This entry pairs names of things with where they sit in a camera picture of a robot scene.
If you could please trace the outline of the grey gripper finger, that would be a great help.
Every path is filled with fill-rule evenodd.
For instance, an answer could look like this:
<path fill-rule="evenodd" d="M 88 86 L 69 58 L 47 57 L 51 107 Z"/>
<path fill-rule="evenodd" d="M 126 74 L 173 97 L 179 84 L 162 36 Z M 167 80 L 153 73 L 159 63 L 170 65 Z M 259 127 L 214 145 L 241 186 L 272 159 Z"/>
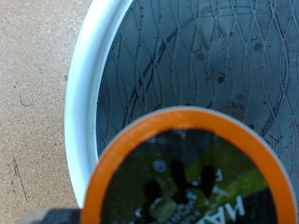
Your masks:
<path fill-rule="evenodd" d="M 18 224 L 80 224 L 80 209 L 32 209 L 23 214 Z"/>

